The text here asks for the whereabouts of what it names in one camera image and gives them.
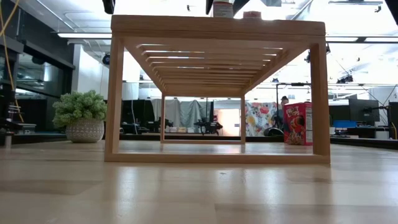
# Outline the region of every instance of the cereal box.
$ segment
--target cereal box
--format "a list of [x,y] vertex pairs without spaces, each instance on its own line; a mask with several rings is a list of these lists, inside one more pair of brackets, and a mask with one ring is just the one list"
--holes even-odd
[[284,106],[286,144],[312,146],[312,105],[294,103]]

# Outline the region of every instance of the person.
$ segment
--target person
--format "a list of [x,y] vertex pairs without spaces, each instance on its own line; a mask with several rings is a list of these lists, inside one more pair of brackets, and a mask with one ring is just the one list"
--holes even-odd
[[289,99],[286,96],[283,96],[280,99],[280,109],[275,111],[272,116],[272,120],[274,121],[274,126],[281,128],[284,122],[284,106],[289,103]]

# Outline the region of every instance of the curtain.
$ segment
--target curtain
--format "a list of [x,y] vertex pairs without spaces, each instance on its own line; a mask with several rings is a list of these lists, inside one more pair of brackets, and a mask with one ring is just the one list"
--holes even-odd
[[[151,100],[154,107],[155,120],[162,116],[162,100]],[[166,100],[165,116],[170,122],[173,122],[174,127],[180,127],[180,102],[178,100]]]
[[272,115],[276,113],[276,103],[246,102],[246,136],[264,136],[264,131],[272,127]]
[[[162,109],[162,100],[151,100],[154,107],[155,120],[158,120]],[[166,119],[173,122],[174,127],[197,128],[194,123],[206,118],[206,102],[166,100]],[[210,102],[207,106],[207,117],[210,115]]]
[[187,128],[197,128],[194,123],[202,118],[209,117],[210,115],[210,102],[207,105],[206,113],[206,102],[194,101],[182,101],[180,102],[180,116],[181,116],[181,126]]

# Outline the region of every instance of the table top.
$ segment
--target table top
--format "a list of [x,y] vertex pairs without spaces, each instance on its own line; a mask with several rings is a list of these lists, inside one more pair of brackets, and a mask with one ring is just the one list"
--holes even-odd
[[115,15],[111,28],[168,96],[240,97],[325,44],[325,24],[312,21]]

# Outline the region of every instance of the green plant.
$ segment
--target green plant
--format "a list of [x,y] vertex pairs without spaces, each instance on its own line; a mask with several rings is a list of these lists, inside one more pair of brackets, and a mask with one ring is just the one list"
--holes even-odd
[[55,116],[53,123],[61,128],[80,118],[105,120],[106,103],[94,90],[87,93],[72,92],[61,96],[61,101],[53,104]]

